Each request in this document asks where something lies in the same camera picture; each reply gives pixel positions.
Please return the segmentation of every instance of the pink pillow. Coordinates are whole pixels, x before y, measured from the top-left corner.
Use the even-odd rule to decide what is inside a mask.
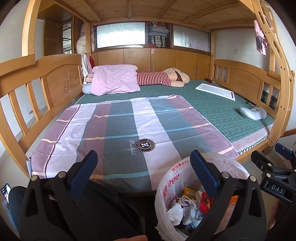
[[[130,93],[140,91],[137,66],[131,64],[100,65],[92,71],[91,93],[94,95]]]

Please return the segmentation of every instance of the white frame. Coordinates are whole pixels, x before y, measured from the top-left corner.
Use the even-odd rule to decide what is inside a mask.
[[[230,92],[231,95],[232,95],[232,98],[228,97],[228,96],[224,96],[224,95],[221,95],[221,94],[218,94],[218,93],[215,93],[215,92],[211,92],[211,91],[208,91],[208,90],[204,90],[202,89],[203,86],[209,86],[209,87],[212,87],[212,88],[217,88],[217,89],[220,89],[220,90],[223,90],[223,91],[226,91],[226,92]],[[195,88],[196,90],[201,90],[201,91],[204,91],[204,92],[208,92],[208,93],[211,93],[211,94],[214,94],[214,95],[218,95],[218,96],[221,96],[221,97],[224,97],[224,98],[227,98],[229,100],[233,100],[235,101],[235,95],[234,95],[234,92],[233,91],[230,91],[230,90],[226,90],[224,88],[221,88],[221,87],[217,87],[217,86],[214,86],[214,85],[208,85],[208,84],[204,84],[204,83],[201,83],[199,86],[197,86]]]

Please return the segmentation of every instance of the bolt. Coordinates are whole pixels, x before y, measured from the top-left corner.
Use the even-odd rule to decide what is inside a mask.
[[[224,177],[224,178],[229,178],[230,177],[228,172],[222,172],[221,174],[222,174],[222,177]]]
[[[63,177],[66,176],[66,172],[59,172],[59,173],[57,174],[57,176],[58,176],[59,178],[63,178]]]
[[[31,180],[32,181],[36,181],[37,179],[38,179],[38,176],[36,176],[36,175],[34,175],[34,176],[31,177]]]
[[[255,176],[250,176],[250,180],[251,180],[252,182],[255,182],[255,181],[257,180],[257,178],[256,178]]]

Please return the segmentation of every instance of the black circular emblem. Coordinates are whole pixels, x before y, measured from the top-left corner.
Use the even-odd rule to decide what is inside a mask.
[[[141,152],[152,151],[155,147],[155,143],[149,139],[140,139],[135,143],[135,148]]]

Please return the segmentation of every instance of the phone screen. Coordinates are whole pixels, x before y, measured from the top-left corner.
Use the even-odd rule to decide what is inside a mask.
[[[9,195],[10,190],[11,190],[11,188],[8,183],[6,183],[4,185],[4,187],[1,188],[1,192],[2,192],[3,196],[6,198],[7,202],[8,202],[8,195]]]

